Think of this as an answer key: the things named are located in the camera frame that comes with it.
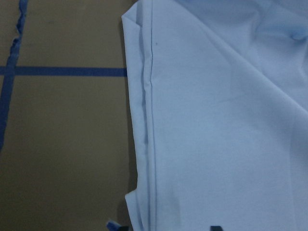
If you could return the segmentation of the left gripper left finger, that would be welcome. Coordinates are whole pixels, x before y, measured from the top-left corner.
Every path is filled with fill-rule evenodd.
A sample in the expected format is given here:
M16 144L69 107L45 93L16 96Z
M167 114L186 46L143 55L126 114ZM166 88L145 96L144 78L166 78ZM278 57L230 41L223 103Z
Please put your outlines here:
M119 231L128 231L128 226L120 226Z

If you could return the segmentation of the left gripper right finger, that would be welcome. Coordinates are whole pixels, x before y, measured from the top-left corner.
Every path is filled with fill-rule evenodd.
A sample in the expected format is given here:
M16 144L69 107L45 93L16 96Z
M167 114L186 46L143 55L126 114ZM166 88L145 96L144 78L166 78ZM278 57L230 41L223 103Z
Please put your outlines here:
M221 226L211 226L210 231L221 231Z

